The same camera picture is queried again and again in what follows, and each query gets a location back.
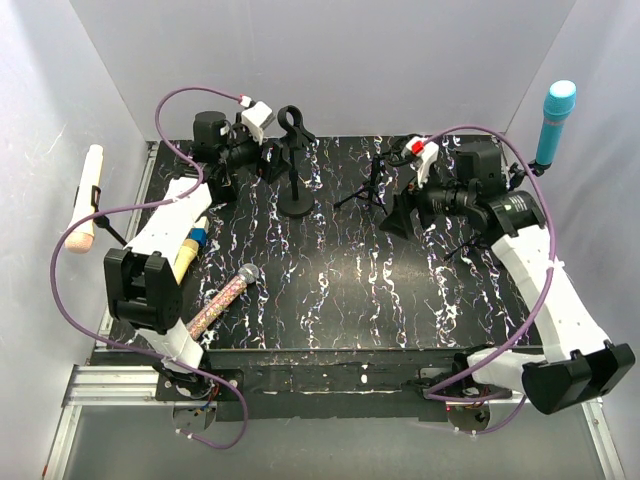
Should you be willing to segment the black round-base mic stand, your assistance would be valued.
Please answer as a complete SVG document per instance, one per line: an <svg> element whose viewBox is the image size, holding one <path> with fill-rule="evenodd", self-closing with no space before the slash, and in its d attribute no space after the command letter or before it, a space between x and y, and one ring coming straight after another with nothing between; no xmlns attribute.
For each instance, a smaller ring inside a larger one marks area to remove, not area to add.
<svg viewBox="0 0 640 480"><path fill-rule="evenodd" d="M278 212L285 217L300 219L312 212L315 199L309 189L300 185L297 165L300 155L316 140L316 137L304 126L303 115L294 105L282 107L278 111L277 120L279 126L286 132L281 142L285 147L290 165L288 172L290 187L279 193L276 206Z"/></svg>

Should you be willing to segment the black tripod shock-mount stand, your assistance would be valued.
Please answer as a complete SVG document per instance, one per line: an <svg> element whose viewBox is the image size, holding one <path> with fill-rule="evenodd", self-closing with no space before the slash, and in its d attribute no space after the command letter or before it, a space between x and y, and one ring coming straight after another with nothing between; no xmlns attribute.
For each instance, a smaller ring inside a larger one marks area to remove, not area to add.
<svg viewBox="0 0 640 480"><path fill-rule="evenodd" d="M333 209L341 208L349 200L362 200L370 206L380 207L384 213L387 213L383 196L380 193L380 184L383 174L386 172L386 167L402 167L410 163L410 160L401 160L402 149L407 143L415 137L415 133L399 136L396 140L381 153L376 153L371 160L371 169L369 178L365 180L361 187L346 198L339 200L333 204Z"/></svg>

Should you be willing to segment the glitter silver-head microphone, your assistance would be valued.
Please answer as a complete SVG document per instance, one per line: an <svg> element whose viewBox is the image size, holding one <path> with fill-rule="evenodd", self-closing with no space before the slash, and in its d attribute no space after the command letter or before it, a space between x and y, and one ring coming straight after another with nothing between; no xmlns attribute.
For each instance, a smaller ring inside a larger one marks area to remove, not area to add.
<svg viewBox="0 0 640 480"><path fill-rule="evenodd" d="M256 282L259 269L256 265L244 264L236 275L209 301L187 325L187 331L193 340L198 340L209 326Z"/></svg>

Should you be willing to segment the cream yellow microphone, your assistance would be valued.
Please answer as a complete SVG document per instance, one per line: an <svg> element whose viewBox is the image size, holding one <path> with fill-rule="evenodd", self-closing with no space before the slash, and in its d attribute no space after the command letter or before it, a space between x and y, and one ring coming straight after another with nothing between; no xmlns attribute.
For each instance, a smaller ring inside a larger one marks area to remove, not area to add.
<svg viewBox="0 0 640 480"><path fill-rule="evenodd" d="M184 240L176 255L172 270L177 285L180 285L190 264L196 258L199 250L199 243L191 238Z"/></svg>

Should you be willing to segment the teal blue microphone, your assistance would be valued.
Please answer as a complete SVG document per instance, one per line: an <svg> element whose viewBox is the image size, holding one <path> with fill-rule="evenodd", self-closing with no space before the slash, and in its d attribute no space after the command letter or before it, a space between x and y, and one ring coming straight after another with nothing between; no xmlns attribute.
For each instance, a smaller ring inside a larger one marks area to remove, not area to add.
<svg viewBox="0 0 640 480"><path fill-rule="evenodd" d="M564 124L576 106L577 87L570 80L558 80L548 89L543 102L543 122L539 135L535 162L548 168L564 130Z"/></svg>

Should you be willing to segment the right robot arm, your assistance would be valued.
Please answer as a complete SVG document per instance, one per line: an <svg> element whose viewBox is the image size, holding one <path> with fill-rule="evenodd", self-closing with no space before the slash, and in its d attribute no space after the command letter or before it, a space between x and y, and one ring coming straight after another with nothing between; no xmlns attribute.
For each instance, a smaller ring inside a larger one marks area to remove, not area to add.
<svg viewBox="0 0 640 480"><path fill-rule="evenodd" d="M450 376L435 379L430 391L454 385L471 398L493 385L523 393L545 415L608 394L635 364L635 355L629 345L612 343L587 311L551 250L541 207L531 194L509 184L501 148L488 140L454 149L448 178L435 167L439 153L437 143L419 136L390 149L390 164L412 164L416 176L394 196L381 229L408 238L413 212L424 227L439 217L465 218L514 281L543 352L467 349L455 356Z"/></svg>

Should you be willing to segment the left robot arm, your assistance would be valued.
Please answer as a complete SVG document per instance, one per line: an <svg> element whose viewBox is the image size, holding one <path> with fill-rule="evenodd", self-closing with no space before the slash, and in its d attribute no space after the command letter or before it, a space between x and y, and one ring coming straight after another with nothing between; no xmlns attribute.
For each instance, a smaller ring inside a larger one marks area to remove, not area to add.
<svg viewBox="0 0 640 480"><path fill-rule="evenodd" d="M142 230L104 258L111 317L136 330L160 355L161 366L180 372L178 387L193 400L211 392L213 377L200 367L204 351L181 318L186 254L206 242L206 211L237 200L237 169L251 167L258 177L273 179L264 152L264 131L273 119L262 101L249 103L233 123L219 111L196 114L189 150L195 164L170 180L165 205Z"/></svg>

